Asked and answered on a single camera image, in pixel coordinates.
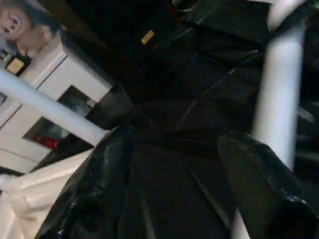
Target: black plastic sheet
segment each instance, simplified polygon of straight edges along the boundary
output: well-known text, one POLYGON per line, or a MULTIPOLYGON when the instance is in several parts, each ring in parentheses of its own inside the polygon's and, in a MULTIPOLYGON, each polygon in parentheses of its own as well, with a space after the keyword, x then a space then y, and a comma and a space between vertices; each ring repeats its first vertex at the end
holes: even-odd
POLYGON ((210 151, 185 135, 118 127, 66 183, 36 238, 228 238, 235 204, 210 151))
MULTIPOLYGON (((187 34, 163 42, 140 78, 123 82, 136 105, 136 132, 122 126, 99 144, 37 238, 229 238, 236 203, 217 142, 226 130, 251 131, 267 11, 263 3, 230 2, 202 27, 188 23, 187 34)), ((297 150, 307 156, 295 163, 310 194, 319 192, 319 164, 309 160, 319 136, 317 19, 306 34, 300 107, 308 114, 298 128, 297 150)))

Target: white cabinet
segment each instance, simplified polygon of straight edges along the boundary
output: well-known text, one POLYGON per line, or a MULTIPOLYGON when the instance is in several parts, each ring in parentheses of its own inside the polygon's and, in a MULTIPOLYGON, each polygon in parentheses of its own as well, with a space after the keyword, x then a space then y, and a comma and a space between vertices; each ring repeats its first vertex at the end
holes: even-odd
MULTIPOLYGON (((113 84, 69 52, 59 34, 20 78, 55 100, 72 86, 97 103, 113 84)), ((49 148, 24 138, 41 118, 38 112, 11 98, 0 107, 1 167, 27 173, 50 152, 49 148)))

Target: small yellow sticker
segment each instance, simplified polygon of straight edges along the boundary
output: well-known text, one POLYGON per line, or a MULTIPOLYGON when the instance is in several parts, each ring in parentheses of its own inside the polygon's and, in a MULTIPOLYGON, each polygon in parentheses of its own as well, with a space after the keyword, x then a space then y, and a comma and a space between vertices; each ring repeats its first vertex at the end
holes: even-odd
POLYGON ((151 40, 151 38, 153 36, 154 36, 154 32, 152 30, 150 30, 148 33, 146 33, 146 35, 141 39, 141 42, 143 43, 143 45, 148 43, 149 40, 151 40))
POLYGON ((13 61, 10 62, 10 64, 7 65, 6 70, 13 74, 16 74, 19 72, 19 70, 21 70, 23 66, 24 62, 15 58, 13 61))

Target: cabinet door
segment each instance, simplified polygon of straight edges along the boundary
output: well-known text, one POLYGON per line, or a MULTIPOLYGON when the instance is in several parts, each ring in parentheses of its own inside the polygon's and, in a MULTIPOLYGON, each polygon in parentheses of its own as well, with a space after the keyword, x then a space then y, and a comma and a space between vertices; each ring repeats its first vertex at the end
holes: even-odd
MULTIPOLYGON (((72 58, 66 57, 38 90, 58 100, 71 86, 95 102, 99 102, 111 89, 106 81, 88 72, 72 58)), ((0 129, 0 147, 39 163, 50 149, 26 139, 25 135, 41 118, 40 113, 22 105, 0 129)))

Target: yellow label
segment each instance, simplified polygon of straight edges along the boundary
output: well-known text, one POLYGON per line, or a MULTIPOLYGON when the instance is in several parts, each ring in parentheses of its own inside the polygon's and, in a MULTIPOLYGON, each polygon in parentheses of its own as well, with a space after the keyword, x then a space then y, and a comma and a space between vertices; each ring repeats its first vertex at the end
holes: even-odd
POLYGON ((10 64, 7 65, 6 70, 16 74, 19 70, 24 66, 24 62, 20 61, 19 59, 15 58, 10 64))
POLYGON ((143 45, 148 43, 149 40, 151 40, 151 38, 153 36, 154 36, 154 32, 152 30, 150 30, 148 33, 146 33, 146 35, 141 39, 141 42, 143 43, 143 45))

